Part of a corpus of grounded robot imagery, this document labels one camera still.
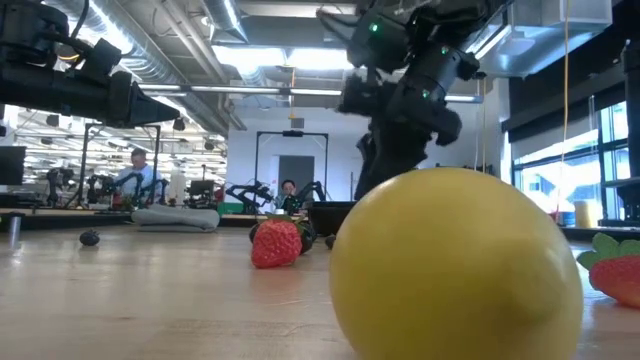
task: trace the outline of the door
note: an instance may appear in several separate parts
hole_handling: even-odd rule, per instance
[[[300,191],[305,185],[314,179],[315,157],[281,155],[278,168],[278,192],[280,184],[284,180],[293,180],[296,190]],[[313,193],[307,195],[307,199],[313,199]]]

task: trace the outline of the table surface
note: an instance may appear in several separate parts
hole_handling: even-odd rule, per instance
[[[18,251],[0,242],[3,360],[356,358],[333,315],[322,243],[294,267],[255,270],[248,229],[101,228],[100,246],[89,249],[77,241],[82,231],[24,232]],[[639,359],[640,311],[581,275],[575,359]]]

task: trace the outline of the blue container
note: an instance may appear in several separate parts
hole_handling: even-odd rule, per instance
[[[569,226],[569,227],[575,227],[576,226],[576,213],[575,212],[568,212],[568,211],[563,211],[560,213],[560,225],[562,226]]]

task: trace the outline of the strawberry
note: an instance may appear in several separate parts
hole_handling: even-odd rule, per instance
[[[640,255],[600,261],[589,271],[589,279],[620,304],[640,308]]]
[[[595,251],[584,252],[577,259],[589,270],[591,286],[620,304],[640,308],[640,241],[618,244],[607,235],[597,234],[593,248]]]
[[[259,269],[292,264],[302,249],[295,223],[273,218],[258,227],[253,238],[251,262]]]

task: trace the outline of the white wall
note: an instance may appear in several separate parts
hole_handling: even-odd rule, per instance
[[[499,114],[502,109],[501,100],[487,94],[490,100],[486,104],[486,124],[484,137],[486,140],[485,157],[487,164],[500,169],[502,135],[500,133]],[[442,166],[473,166],[476,152],[478,165],[482,164],[482,105],[450,104],[449,107],[460,115],[463,126],[460,137],[455,143],[446,147],[436,146],[435,142],[427,145],[428,158],[419,164],[420,168]],[[227,161],[227,181],[232,184],[246,184],[254,177],[256,132],[283,131],[290,129],[289,109],[270,109],[262,111],[253,108],[237,109],[236,114],[247,125],[247,131],[231,131],[229,133],[229,150]],[[302,108],[295,110],[296,117],[305,118],[305,132],[329,134],[329,156],[327,171],[327,190],[335,201],[351,199],[351,174],[355,179],[360,173],[362,159],[356,149],[356,142],[367,131],[368,119],[359,116],[345,116],[331,109]],[[258,161],[258,180],[269,183],[277,193],[278,156],[304,155],[315,157],[315,180],[324,183],[324,138],[311,139],[284,138],[282,136],[262,135],[260,138],[260,158]]]
[[[289,109],[238,109],[236,114],[247,125],[247,131],[229,133],[227,182],[245,184],[254,177],[256,132],[290,129]],[[332,200],[348,201],[351,196],[351,173],[357,178],[362,159],[355,145],[366,132],[368,120],[358,116],[345,116],[333,110],[305,108],[295,111],[305,118],[305,132],[328,133],[327,191]],[[280,155],[315,157],[314,176],[324,184],[325,140],[323,137],[285,138],[279,135],[260,137],[258,180],[271,185],[277,193],[279,182],[277,159]]]

